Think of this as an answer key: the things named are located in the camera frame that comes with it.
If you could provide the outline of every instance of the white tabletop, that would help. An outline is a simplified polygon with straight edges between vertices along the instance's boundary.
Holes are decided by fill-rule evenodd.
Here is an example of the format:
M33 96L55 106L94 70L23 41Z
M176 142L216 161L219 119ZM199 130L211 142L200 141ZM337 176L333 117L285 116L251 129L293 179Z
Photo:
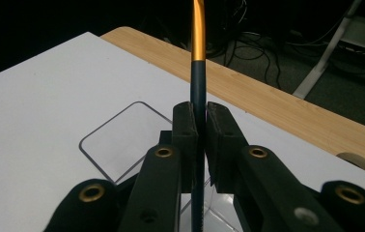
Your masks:
M0 72L0 231L41 231L75 185L103 178L80 140L133 102L172 118L189 84L90 33ZM250 144L268 147L302 184L330 180L365 188L362 171L230 108Z

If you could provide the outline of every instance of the dark floor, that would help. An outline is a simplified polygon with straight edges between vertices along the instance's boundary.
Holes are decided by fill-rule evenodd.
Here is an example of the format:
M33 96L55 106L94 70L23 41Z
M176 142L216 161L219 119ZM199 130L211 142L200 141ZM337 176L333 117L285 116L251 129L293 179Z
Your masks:
M119 26L131 26L180 47L189 47L190 6L185 2L0 2L0 72L86 31L100 36ZM250 14L248 9L242 23L232 26L232 21L242 16L239 11L237 18L225 18L222 26L231 29L224 31L218 22L223 14L215 10L221 9L220 4L209 4L209 58L290 94L315 66L329 40L327 36L306 45L306 41L314 41L327 31L329 23L300 23L297 28L305 30L304 37L285 37L284 33L292 29L289 22L297 8L268 11L260 16L256 16L258 11ZM262 17L271 14L275 17ZM318 30L310 30L312 25ZM341 43L306 100L365 125L365 50Z

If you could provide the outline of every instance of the transparent object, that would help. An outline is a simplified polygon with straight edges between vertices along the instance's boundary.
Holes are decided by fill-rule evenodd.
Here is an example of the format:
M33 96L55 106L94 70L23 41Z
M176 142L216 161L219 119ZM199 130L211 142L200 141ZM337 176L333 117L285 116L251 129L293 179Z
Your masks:
M138 173L147 151L158 143L160 131L170 131L171 120L137 101L80 141L80 150L107 178L119 184ZM206 166L204 231L242 231L233 196L217 194ZM180 231L191 231L190 194L182 194Z

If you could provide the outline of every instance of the light wood surface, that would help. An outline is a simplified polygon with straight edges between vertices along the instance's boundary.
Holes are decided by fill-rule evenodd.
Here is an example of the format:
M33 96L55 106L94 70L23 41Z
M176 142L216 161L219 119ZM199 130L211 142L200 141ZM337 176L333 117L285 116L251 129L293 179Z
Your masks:
M129 27L104 40L189 82L190 53ZM365 126L272 88L249 76L207 61L208 92L328 153L365 158Z

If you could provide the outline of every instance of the table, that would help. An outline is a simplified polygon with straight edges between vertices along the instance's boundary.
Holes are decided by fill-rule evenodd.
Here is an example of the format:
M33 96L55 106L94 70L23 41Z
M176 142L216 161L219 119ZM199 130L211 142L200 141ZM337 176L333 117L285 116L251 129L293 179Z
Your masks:
M71 188L103 178L79 142L128 105L144 101L171 118L189 100L186 51L131 28L103 38L86 33L0 72L0 231L43 230ZM208 100L229 107L248 141L275 152L301 183L365 188L365 171L324 149L346 151L340 143L356 134L350 151L365 155L365 127L212 62L208 77Z

